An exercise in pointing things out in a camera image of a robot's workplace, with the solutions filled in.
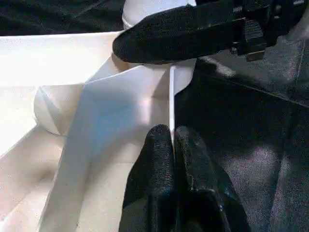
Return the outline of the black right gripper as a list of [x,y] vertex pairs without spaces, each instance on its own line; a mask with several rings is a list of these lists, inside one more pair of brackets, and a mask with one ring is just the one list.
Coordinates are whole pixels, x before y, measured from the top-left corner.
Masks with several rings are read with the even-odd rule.
[[230,52],[245,56],[247,62],[263,59],[265,50],[287,35],[304,17],[307,0],[236,0],[237,24]]

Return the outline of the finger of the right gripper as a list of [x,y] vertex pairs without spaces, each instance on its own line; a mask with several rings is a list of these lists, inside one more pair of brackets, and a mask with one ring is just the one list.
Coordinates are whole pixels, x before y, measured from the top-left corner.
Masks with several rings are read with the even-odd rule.
[[181,6],[145,17],[113,42],[113,53],[130,63],[169,63],[212,55],[231,47],[232,0]]

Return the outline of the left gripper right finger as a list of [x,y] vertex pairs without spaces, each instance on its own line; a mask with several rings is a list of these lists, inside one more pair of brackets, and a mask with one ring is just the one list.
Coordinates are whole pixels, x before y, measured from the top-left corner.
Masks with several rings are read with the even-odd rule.
[[175,158],[182,232],[251,231],[229,175],[195,130],[176,129]]

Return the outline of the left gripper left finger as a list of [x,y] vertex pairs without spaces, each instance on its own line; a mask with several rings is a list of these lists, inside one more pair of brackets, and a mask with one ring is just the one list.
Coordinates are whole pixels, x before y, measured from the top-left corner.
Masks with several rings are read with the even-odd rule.
[[174,154],[166,125],[150,129],[129,172],[119,231],[171,232],[176,218]]

